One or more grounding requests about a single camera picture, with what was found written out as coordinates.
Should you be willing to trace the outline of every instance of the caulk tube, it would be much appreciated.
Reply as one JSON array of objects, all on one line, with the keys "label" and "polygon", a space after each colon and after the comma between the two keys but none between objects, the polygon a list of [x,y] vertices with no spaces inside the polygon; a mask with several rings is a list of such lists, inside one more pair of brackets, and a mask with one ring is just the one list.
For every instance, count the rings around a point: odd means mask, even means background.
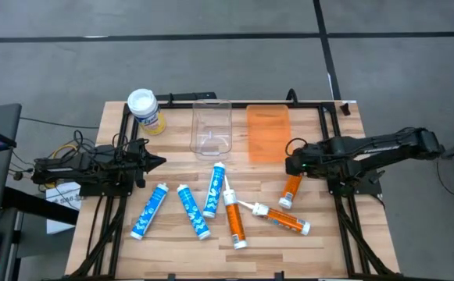
[{"label": "caulk tube", "polygon": [[234,240],[234,249],[241,249],[248,246],[245,240],[244,227],[242,226],[241,212],[239,211],[239,204],[235,197],[235,191],[230,189],[227,177],[225,176],[225,191],[223,192],[223,202],[227,210],[228,225],[232,239]]},{"label": "caulk tube", "polygon": [[202,215],[206,218],[214,219],[216,216],[224,175],[225,165],[222,162],[216,163],[213,167],[211,180],[209,181],[208,196],[206,196],[206,202],[204,203],[204,212],[202,212]]},{"label": "caulk tube", "polygon": [[284,226],[287,229],[294,230],[303,235],[307,235],[310,231],[310,223],[302,219],[297,219],[292,215],[279,212],[278,210],[269,208],[268,206],[260,203],[255,203],[254,205],[252,205],[240,200],[238,202],[245,207],[252,209],[253,215],[267,219],[268,221],[272,221],[278,226]]},{"label": "caulk tube", "polygon": [[148,229],[148,226],[150,226],[150,222],[152,222],[152,219],[154,219],[154,216],[159,210],[161,203],[163,203],[168,191],[169,188],[165,183],[159,183],[157,185],[157,188],[154,189],[152,196],[150,197],[150,199],[148,199],[147,205],[143,209],[140,218],[134,225],[133,230],[130,234],[131,237],[138,240],[141,240],[141,238],[143,238],[145,232]]},{"label": "caulk tube", "polygon": [[181,203],[187,212],[188,218],[192,224],[192,227],[197,233],[198,239],[202,240],[211,235],[206,221],[198,210],[197,204],[195,203],[194,197],[190,192],[190,188],[186,184],[180,184],[177,189],[178,196],[180,196]]},{"label": "caulk tube", "polygon": [[302,182],[303,175],[289,176],[284,191],[282,191],[282,197],[279,199],[279,205],[284,208],[290,209],[292,202],[298,192],[299,184]]}]

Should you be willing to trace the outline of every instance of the yellow cable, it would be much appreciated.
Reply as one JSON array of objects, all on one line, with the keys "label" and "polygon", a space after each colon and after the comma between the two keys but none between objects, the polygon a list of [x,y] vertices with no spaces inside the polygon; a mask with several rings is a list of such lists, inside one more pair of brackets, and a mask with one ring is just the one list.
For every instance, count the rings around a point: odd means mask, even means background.
[{"label": "yellow cable", "polygon": [[[73,150],[77,151],[77,146],[73,145],[73,144],[65,144],[65,145],[62,145],[61,147],[59,148],[56,148],[56,150],[53,152],[52,154],[52,158],[55,158],[56,155],[61,152],[63,149],[65,148],[72,148]],[[45,184],[45,187],[46,188],[55,188],[56,187],[56,183],[46,183]]]},{"label": "yellow cable", "polygon": [[77,150],[77,146],[73,145],[73,144],[65,144],[65,145],[62,145],[61,147],[57,148],[53,154],[52,154],[52,158],[55,158],[56,155],[61,152],[61,150],[65,149],[65,148],[72,148],[73,150]]}]

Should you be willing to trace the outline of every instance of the plastic tub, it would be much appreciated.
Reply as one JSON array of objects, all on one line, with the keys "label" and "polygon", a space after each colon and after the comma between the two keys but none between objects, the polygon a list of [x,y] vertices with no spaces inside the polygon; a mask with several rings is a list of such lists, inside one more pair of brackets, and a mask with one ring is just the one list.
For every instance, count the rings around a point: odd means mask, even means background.
[{"label": "plastic tub", "polygon": [[190,150],[204,160],[224,160],[232,149],[232,104],[197,100],[193,106]]}]

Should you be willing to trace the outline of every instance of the white lid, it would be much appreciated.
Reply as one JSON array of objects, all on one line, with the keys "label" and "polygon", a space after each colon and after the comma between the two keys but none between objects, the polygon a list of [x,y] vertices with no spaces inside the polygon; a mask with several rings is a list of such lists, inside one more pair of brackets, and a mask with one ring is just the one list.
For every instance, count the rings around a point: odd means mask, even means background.
[{"label": "white lid", "polygon": [[166,186],[166,183],[159,183],[157,185],[157,188],[160,188],[160,189],[162,189],[162,190],[164,190],[166,192],[170,191],[170,188]]},{"label": "white lid", "polygon": [[211,236],[211,232],[209,230],[206,230],[205,232],[201,233],[201,235],[198,236],[199,240],[204,240],[205,238]]},{"label": "white lid", "polygon": [[310,222],[305,222],[305,225],[303,226],[303,229],[302,229],[302,234],[307,235],[309,231],[310,231]]},{"label": "white lid", "polygon": [[145,116],[152,113],[157,106],[157,100],[152,91],[138,89],[127,98],[127,106],[136,116]]},{"label": "white lid", "polygon": [[216,214],[213,213],[213,212],[204,211],[204,212],[202,212],[202,216],[204,216],[204,217],[206,217],[208,219],[214,219]]},{"label": "white lid", "polygon": [[279,199],[279,205],[284,208],[291,208],[292,202],[284,197],[281,197],[281,199]]},{"label": "white lid", "polygon": [[223,202],[225,206],[237,203],[234,190],[225,190],[223,192]]},{"label": "white lid", "polygon": [[180,191],[184,190],[185,188],[188,188],[188,185],[180,184],[180,186],[177,188],[177,192],[180,192]]},{"label": "white lid", "polygon": [[243,247],[247,247],[247,246],[248,246],[248,241],[246,241],[246,240],[238,241],[236,244],[234,244],[234,249],[238,250],[238,249],[242,249]]},{"label": "white lid", "polygon": [[255,207],[252,210],[253,215],[268,215],[270,208],[260,203],[255,203]]},{"label": "white lid", "polygon": [[223,164],[222,162],[215,163],[214,166],[215,167],[221,167],[221,168],[225,169],[225,164]]},{"label": "white lid", "polygon": [[141,240],[141,238],[143,237],[143,235],[140,235],[140,234],[138,234],[136,232],[133,232],[133,231],[131,231],[130,235],[131,235],[131,237],[136,238],[138,240]]}]

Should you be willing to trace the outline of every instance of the blue caulk tube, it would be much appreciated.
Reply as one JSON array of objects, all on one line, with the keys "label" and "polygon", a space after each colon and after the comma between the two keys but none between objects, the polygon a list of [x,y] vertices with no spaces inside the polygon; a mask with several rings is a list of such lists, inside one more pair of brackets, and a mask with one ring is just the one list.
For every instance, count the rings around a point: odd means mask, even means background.
[{"label": "blue caulk tube", "polygon": [[206,218],[214,219],[216,216],[224,176],[225,165],[222,162],[216,163],[213,167],[211,180],[209,181],[208,196],[206,196],[206,202],[204,203],[204,212],[202,212],[202,215]]},{"label": "blue caulk tube", "polygon": [[134,225],[130,234],[131,237],[141,240],[141,238],[145,235],[148,226],[150,226],[150,222],[154,219],[154,216],[156,215],[157,210],[159,210],[161,203],[163,203],[168,190],[169,188],[165,183],[157,185],[157,188],[152,193],[152,196],[148,199],[147,205],[143,209],[140,218]]},{"label": "blue caulk tube", "polygon": [[198,239],[202,240],[211,235],[206,221],[198,210],[197,204],[195,203],[194,197],[190,192],[190,188],[186,184],[180,184],[177,188],[178,196],[180,196],[181,203],[187,212],[188,218],[194,227],[195,233],[197,233]]}]

